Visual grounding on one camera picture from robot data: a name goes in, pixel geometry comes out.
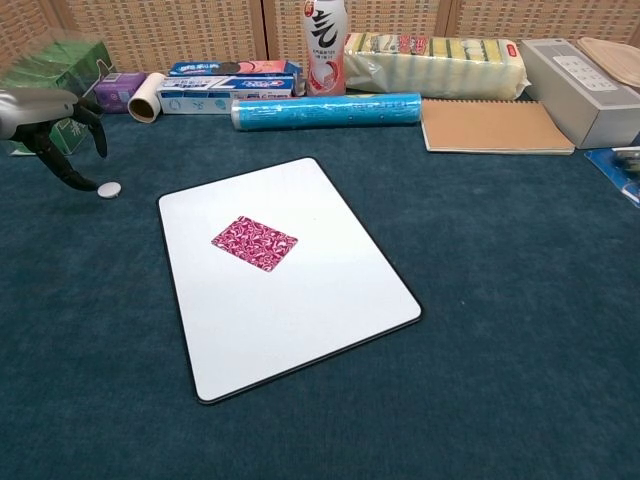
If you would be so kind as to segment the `white pink drink bottle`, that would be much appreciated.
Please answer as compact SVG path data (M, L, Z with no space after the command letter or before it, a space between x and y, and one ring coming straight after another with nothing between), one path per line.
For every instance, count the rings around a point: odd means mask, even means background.
M307 94L344 95L344 47L347 36L344 0L305 0L303 27L308 55Z

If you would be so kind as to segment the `blue cookie package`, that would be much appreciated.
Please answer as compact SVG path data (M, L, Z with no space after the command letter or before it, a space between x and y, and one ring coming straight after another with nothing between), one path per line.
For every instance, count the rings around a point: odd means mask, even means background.
M303 68L287 60L245 61L191 61L175 63L168 72L170 77L189 76L296 76Z

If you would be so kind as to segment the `blue blister package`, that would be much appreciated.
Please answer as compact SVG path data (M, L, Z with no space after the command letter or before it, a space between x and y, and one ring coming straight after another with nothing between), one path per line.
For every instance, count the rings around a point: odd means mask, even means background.
M585 157L640 209L640 146L588 150Z

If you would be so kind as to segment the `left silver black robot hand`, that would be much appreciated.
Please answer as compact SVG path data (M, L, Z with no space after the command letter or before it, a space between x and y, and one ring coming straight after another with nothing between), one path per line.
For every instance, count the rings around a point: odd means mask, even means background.
M0 89L0 141L22 143L63 183L92 192L98 185L78 173L50 138L53 126L71 119L88 127L101 157L108 154L97 103L57 88Z

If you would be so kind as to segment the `beige woven plate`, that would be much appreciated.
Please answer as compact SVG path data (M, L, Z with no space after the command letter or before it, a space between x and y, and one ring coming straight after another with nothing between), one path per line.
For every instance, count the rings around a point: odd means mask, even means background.
M580 38L577 45L612 78L640 89L640 48L591 37Z

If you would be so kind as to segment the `purple small box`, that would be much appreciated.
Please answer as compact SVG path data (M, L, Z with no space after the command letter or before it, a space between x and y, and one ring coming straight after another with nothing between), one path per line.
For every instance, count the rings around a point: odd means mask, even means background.
M127 113L129 100L146 77L144 72L108 74L94 88L98 104L105 113Z

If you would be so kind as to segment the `white lint roller refill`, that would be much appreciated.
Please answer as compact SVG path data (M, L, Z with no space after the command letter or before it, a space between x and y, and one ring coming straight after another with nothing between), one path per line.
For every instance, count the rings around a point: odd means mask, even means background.
M157 89L165 80L159 72L150 73L127 104L129 114L138 122L153 123L161 112Z

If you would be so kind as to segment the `grey rectangular box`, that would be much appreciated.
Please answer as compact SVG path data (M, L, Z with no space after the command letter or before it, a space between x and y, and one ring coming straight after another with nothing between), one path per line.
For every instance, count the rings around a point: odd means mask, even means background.
M523 40L519 46L530 85L578 149L627 147L640 136L640 94L614 80L564 39Z

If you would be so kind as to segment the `blue plastic wrap roll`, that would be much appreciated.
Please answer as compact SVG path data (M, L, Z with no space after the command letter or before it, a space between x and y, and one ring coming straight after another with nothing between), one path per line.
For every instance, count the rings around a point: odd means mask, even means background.
M235 100L231 121L239 131L414 124L418 93Z

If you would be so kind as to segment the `white blue toothpaste box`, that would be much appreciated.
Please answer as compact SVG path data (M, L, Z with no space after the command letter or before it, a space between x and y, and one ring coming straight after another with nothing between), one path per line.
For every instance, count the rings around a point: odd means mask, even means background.
M234 100L292 97L293 76L166 77L156 88L164 114L229 114Z

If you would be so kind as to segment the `wicker folding screen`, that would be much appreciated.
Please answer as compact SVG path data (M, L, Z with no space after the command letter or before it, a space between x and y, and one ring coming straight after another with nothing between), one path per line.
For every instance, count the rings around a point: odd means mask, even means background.
M0 71L37 37L103 41L120 71L183 60L306 61L304 0L0 0ZM594 37L640 47L640 0L345 0L352 32L436 37Z

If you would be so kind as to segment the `green tea box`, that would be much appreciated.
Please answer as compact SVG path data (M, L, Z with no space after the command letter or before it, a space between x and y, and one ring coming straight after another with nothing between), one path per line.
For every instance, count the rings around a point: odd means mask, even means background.
M96 101L93 90L111 73L117 72L105 44L101 41L54 40L17 60L0 74L0 88L61 88ZM51 132L51 139L63 154L71 154L88 134L86 126L62 120ZM23 144L1 141L10 156L33 155Z

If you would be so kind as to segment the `yellow sponge pack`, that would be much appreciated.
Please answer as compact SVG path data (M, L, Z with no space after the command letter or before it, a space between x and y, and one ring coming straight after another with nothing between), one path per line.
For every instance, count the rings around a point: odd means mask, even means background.
M344 68L352 90L426 98L509 101L530 85L508 39L352 33Z

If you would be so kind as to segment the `magenta patterned square card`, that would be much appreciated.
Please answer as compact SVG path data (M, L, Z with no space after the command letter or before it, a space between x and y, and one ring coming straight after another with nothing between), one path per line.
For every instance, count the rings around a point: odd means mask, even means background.
M211 244L265 272L272 272L298 239L246 216L239 216Z

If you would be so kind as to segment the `white board with black rim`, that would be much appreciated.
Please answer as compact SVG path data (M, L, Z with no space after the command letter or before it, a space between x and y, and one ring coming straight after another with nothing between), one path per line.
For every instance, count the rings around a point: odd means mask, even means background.
M201 402L420 318L414 295L313 158L162 195L158 210ZM272 272L211 244L239 216L298 239Z

